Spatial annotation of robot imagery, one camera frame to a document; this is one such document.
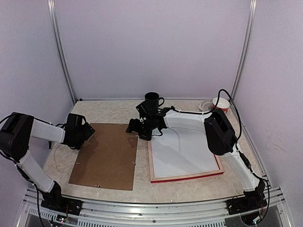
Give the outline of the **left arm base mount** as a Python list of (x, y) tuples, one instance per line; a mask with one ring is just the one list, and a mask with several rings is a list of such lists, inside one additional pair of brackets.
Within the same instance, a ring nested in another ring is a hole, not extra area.
[(80, 215), (80, 211), (82, 209), (83, 201), (62, 197), (61, 203), (59, 205), (55, 205), (47, 200), (42, 200), (41, 206), (43, 208), (47, 208), (50, 210), (54, 210), (57, 212), (65, 213), (67, 215)]

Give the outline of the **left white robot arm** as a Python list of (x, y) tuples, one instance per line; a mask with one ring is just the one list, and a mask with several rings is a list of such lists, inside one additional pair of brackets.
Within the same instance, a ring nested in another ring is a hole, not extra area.
[(13, 112), (0, 121), (0, 153), (12, 161), (23, 177), (34, 184), (44, 201), (56, 210), (66, 206), (60, 185), (49, 177), (32, 156), (29, 143), (32, 138), (55, 142), (80, 150), (95, 133), (83, 115), (68, 115), (65, 123), (57, 125), (32, 115)]

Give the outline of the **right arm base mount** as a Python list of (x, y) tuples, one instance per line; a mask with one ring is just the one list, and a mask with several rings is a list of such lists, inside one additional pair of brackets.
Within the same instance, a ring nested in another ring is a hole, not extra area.
[(252, 211), (267, 206), (264, 194), (245, 192), (244, 197), (235, 197), (226, 201), (229, 215)]

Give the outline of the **brown cardboard backing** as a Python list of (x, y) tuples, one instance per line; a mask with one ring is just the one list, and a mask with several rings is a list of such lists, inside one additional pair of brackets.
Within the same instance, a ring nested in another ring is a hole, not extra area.
[(70, 184), (131, 191), (138, 138), (122, 123), (93, 123), (94, 134), (78, 152)]

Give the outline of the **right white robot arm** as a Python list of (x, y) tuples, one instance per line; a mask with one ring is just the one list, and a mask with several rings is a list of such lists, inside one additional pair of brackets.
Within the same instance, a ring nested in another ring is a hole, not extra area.
[(269, 200), (264, 195), (268, 184), (254, 173), (250, 161), (241, 151), (234, 128), (221, 109), (213, 108), (208, 112), (181, 111), (173, 106), (159, 109), (148, 101), (143, 101), (136, 109), (140, 118), (130, 119), (127, 133), (136, 132), (146, 141), (152, 139), (154, 129), (161, 132), (163, 129), (182, 128), (204, 133), (210, 152), (221, 156), (238, 177), (244, 194), (240, 199), (242, 206), (252, 210), (257, 205), (268, 205)]

